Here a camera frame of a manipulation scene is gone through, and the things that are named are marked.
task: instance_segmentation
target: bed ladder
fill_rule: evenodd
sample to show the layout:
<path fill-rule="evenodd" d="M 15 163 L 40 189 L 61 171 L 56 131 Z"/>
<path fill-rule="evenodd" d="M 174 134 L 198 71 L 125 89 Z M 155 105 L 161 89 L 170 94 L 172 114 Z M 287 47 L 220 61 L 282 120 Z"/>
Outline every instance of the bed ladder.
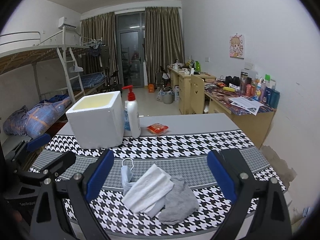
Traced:
<path fill-rule="evenodd" d="M 80 76 L 80 72 L 83 71 L 83 68 L 78 66 L 77 60 L 76 60 L 75 55 L 73 54 L 71 48 L 69 48 L 69 52 L 70 52 L 70 55 L 72 57 L 72 60 L 68 60 L 67 61 L 66 50 L 67 50 L 67 48 L 65 48 L 65 50 L 63 50 L 63 55 L 62 55 L 61 52 L 60 52 L 60 49 L 57 48 L 57 53 L 58 53 L 59 59 L 61 61 L 61 64 L 63 66 L 64 74 L 65 74 L 65 77 L 66 77 L 66 83 L 67 83 L 67 87 L 68 87 L 69 96 L 71 97 L 72 104 L 75 104 L 76 101 L 77 101 L 76 100 L 77 97 L 79 97 L 80 95 L 85 96 L 85 92 L 84 92 L 84 88 L 83 88 L 82 81 L 81 81 L 81 76 Z M 77 72 L 77 75 L 75 77 L 72 77 L 72 78 L 69 77 L 68 67 L 67 67 L 67 64 L 70 63 L 70 62 L 73 62 L 73 67 L 74 67 L 73 72 Z M 79 80 L 79 84 L 80 84 L 80 88 L 81 88 L 81 92 L 79 92 L 76 95 L 74 95 L 74 93 L 73 93 L 71 82 L 70 82 L 71 80 L 74 80 L 74 79 L 78 79 Z"/>

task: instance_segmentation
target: tile floor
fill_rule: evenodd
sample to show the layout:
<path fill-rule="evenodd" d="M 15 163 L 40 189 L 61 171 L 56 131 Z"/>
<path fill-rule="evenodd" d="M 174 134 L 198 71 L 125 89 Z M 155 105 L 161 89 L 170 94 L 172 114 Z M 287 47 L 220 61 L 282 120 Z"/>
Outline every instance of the tile floor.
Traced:
<path fill-rule="evenodd" d="M 132 90 L 138 102 L 138 111 L 140 116 L 160 116 L 160 115 L 179 115 L 178 102 L 166 105 L 156 100 L 159 90 L 149 93 L 146 88 L 134 88 Z M 128 99 L 128 90 L 122 92 L 122 102 Z"/>

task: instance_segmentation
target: trash can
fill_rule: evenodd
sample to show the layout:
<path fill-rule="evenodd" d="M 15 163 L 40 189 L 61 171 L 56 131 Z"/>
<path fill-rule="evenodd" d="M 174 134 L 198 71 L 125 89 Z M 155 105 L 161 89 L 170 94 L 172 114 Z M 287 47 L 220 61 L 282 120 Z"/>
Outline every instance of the trash can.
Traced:
<path fill-rule="evenodd" d="M 173 102 L 173 94 L 168 92 L 165 95 L 163 95 L 163 102 L 166 105 L 172 104 L 172 102 Z"/>

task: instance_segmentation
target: curtain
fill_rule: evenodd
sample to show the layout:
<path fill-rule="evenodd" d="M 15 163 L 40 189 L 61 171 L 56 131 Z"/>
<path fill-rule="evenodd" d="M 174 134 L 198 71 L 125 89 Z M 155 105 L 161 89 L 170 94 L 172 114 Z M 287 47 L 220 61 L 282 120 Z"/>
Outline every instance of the curtain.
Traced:
<path fill-rule="evenodd" d="M 155 83 L 160 66 L 166 69 L 176 59 L 184 62 L 181 22 L 178 8 L 146 8 L 146 65 L 148 83 Z"/>
<path fill-rule="evenodd" d="M 109 48 L 111 75 L 118 69 L 116 56 L 116 19 L 115 13 L 101 14 L 81 21 L 81 36 L 91 39 L 101 39 Z M 86 74 L 101 72 L 99 57 L 82 56 L 82 67 Z"/>

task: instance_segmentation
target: houndstooth tablecloth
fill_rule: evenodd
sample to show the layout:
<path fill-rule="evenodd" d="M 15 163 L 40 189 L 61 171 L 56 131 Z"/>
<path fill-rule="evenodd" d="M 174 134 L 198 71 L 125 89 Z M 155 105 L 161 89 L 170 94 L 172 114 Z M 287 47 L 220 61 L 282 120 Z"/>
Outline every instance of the houndstooth tablecloth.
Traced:
<path fill-rule="evenodd" d="M 138 139 L 125 137 L 122 145 L 111 149 L 115 155 L 114 166 L 99 197 L 93 200 L 90 206 L 108 235 L 139 239 L 169 239 L 217 230 L 231 204 L 224 198 L 207 167 L 206 156 L 210 150 L 220 151 L 230 148 L 240 150 L 256 179 L 269 180 L 271 177 L 276 177 L 282 190 L 286 190 L 268 161 L 241 130 Z M 44 165 L 68 150 L 76 154 L 76 162 L 60 176 L 60 179 L 69 179 L 74 173 L 83 172 L 103 152 L 103 149 L 81 149 L 74 136 L 56 135 L 30 170 L 39 172 Z M 134 160 L 133 181 L 141 177 L 153 163 L 172 176 L 182 175 L 198 199 L 199 210 L 182 223 L 169 226 L 161 224 L 157 216 L 151 219 L 144 214 L 133 214 L 126 209 L 121 202 L 123 189 L 120 167 L 122 159 L 127 157 Z M 257 203 L 257 199 L 252 199 L 248 214 L 256 209 Z M 67 199 L 65 208 L 69 218 L 76 221 L 72 205 Z"/>

